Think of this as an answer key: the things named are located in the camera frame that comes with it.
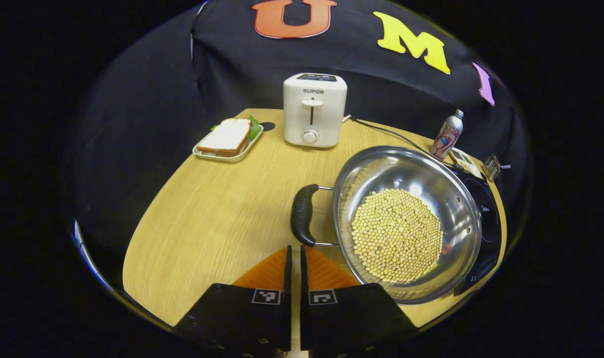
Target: yellow letter m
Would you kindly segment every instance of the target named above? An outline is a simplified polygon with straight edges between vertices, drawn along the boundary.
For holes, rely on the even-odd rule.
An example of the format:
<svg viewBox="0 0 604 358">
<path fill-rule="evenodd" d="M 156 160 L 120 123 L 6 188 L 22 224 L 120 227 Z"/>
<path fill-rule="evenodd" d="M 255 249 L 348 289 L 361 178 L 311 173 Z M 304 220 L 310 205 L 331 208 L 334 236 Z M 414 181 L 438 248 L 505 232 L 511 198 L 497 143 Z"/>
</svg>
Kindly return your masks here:
<svg viewBox="0 0 604 358">
<path fill-rule="evenodd" d="M 450 68 L 446 64 L 446 56 L 443 54 L 443 42 L 441 40 L 427 32 L 422 32 L 419 36 L 415 36 L 397 18 L 377 11 L 373 12 L 373 14 L 381 18 L 384 25 L 384 38 L 377 41 L 381 47 L 404 54 L 406 48 L 400 43 L 400 39 L 402 39 L 413 57 L 418 59 L 423 54 L 423 51 L 428 50 L 428 54 L 423 57 L 425 63 L 443 73 L 450 74 Z"/>
</svg>

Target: plate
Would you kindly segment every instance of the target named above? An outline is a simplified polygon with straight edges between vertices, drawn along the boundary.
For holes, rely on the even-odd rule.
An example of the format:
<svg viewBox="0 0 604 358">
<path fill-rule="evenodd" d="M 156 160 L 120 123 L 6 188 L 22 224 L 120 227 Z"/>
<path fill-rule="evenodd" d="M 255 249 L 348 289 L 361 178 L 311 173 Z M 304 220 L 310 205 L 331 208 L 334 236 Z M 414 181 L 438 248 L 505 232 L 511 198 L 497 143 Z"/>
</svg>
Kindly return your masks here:
<svg viewBox="0 0 604 358">
<path fill-rule="evenodd" d="M 247 153 L 249 152 L 251 147 L 254 146 L 254 143 L 256 143 L 258 138 L 260 138 L 260 136 L 262 135 L 262 132 L 264 131 L 264 127 L 261 124 L 258 124 L 258 127 L 260 127 L 260 131 L 258 132 L 258 135 L 256 136 L 256 138 L 254 138 L 253 140 L 250 140 L 247 145 L 247 149 L 243 150 L 242 153 L 238 154 L 238 156 L 218 157 L 218 156 L 213 156 L 211 154 L 203 154 L 200 150 L 198 150 L 198 146 L 200 145 L 200 143 L 202 143 L 204 140 L 206 140 L 207 137 L 213 133 L 213 131 L 209 132 L 209 134 L 204 136 L 204 138 L 202 138 L 202 140 L 200 140 L 196 145 L 194 145 L 194 148 L 191 150 L 191 152 L 199 158 L 211 159 L 214 161 L 221 161 L 221 162 L 228 162 L 228 163 L 235 163 L 235 162 L 241 161 L 247 155 Z"/>
</svg>

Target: black induction cooker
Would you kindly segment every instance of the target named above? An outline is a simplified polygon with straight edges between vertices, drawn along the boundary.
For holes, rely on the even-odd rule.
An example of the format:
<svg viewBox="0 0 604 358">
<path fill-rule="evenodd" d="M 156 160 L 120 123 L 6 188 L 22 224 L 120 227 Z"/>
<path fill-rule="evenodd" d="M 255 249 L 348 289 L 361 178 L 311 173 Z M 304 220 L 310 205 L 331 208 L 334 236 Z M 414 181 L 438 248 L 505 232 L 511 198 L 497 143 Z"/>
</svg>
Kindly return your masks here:
<svg viewBox="0 0 604 358">
<path fill-rule="evenodd" d="M 451 170 L 461 179 L 470 195 L 472 195 L 481 217 L 479 254 L 477 254 L 477 260 L 475 260 L 464 281 L 454 289 L 454 295 L 460 295 L 466 292 L 468 288 L 473 287 L 475 283 L 496 267 L 502 245 L 501 221 L 499 220 L 495 197 L 487 181 L 464 170 Z"/>
</svg>

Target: toaster knob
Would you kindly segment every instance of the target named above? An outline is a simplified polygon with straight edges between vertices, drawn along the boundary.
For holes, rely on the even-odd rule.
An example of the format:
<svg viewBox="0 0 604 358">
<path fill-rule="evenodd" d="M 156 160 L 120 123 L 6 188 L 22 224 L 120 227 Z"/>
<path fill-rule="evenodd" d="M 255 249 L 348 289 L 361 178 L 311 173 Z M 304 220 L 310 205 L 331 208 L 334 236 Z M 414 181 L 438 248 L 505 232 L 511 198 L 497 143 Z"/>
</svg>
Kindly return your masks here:
<svg viewBox="0 0 604 358">
<path fill-rule="evenodd" d="M 315 143 L 319 136 L 315 129 L 307 129 L 302 133 L 302 139 L 307 143 Z"/>
</svg>

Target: stainless steel pan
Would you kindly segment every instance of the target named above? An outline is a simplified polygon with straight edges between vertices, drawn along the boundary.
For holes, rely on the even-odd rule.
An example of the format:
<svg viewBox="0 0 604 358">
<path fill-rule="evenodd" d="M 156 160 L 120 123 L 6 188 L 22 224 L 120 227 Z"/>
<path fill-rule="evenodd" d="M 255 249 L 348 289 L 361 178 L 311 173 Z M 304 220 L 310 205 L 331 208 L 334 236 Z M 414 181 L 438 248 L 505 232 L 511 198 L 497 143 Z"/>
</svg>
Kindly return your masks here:
<svg viewBox="0 0 604 358">
<path fill-rule="evenodd" d="M 443 249 L 436 264 L 420 278 L 405 284 L 390 284 L 364 269 L 354 253 L 350 223 L 357 207 L 370 192 L 402 188 L 416 195 L 439 217 Z M 313 208 L 311 197 L 319 189 L 332 190 L 332 216 L 337 244 L 318 243 L 309 231 Z M 361 283 L 376 282 L 398 304 L 420 304 L 450 292 L 472 267 L 481 243 L 481 222 L 475 202 L 463 183 L 441 163 L 416 150 L 379 146 L 351 157 L 333 188 L 307 185 L 296 194 L 291 229 L 307 246 L 340 246 L 348 267 Z"/>
</svg>

